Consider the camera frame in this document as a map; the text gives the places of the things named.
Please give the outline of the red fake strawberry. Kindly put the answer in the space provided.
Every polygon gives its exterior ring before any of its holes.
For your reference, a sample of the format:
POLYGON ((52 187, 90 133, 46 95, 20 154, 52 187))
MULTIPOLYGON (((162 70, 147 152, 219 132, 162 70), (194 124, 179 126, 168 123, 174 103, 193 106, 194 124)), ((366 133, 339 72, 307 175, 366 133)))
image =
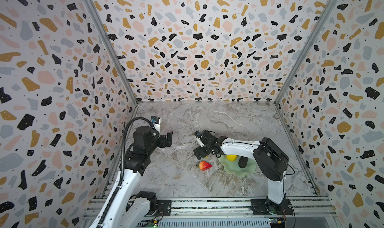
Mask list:
POLYGON ((201 171, 206 171, 206 170, 210 169, 211 167, 212 167, 212 165, 206 161, 201 161, 199 163, 199 169, 201 171))

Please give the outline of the yellow fake lemon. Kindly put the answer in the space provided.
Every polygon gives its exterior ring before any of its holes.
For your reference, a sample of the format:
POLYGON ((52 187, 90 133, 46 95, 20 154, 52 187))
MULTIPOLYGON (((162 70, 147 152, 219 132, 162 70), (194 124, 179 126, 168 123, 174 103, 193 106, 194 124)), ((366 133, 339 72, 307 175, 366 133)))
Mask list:
POLYGON ((235 161, 238 158, 238 156, 237 155, 226 155, 226 158, 229 161, 235 161))

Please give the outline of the dark fake avocado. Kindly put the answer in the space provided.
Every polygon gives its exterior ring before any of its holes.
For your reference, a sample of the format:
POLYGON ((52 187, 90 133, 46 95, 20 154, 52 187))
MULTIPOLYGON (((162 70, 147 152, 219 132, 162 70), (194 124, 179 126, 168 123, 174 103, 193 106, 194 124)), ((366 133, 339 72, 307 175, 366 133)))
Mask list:
POLYGON ((244 169, 248 164, 248 157, 241 156, 238 161, 238 165, 241 169, 244 169))

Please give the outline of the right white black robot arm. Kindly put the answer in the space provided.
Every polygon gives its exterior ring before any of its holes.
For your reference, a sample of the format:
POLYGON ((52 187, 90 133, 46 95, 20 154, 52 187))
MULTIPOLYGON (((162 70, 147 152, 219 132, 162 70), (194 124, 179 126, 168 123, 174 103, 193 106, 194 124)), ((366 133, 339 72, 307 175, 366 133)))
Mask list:
POLYGON ((236 155, 238 167, 243 169, 248 160, 255 161, 268 181, 268 194, 265 201, 252 205, 256 214, 292 214, 289 201, 284 190, 284 180, 289 167, 288 155, 270 138, 261 141, 241 141, 226 136, 216 137, 211 131, 203 130, 194 133, 199 147, 194 149, 198 160, 209 154, 220 156, 236 155))

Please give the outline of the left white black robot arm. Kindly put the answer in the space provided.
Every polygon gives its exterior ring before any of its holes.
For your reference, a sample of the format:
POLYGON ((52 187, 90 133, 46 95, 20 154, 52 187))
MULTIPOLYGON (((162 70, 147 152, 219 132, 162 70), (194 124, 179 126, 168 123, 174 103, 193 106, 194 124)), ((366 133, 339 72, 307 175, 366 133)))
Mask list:
POLYGON ((134 142, 122 156, 113 189, 91 228, 135 228, 145 216, 158 212, 155 193, 133 193, 155 149, 171 147, 173 132, 161 135, 154 127, 141 126, 135 130, 133 137, 134 142))

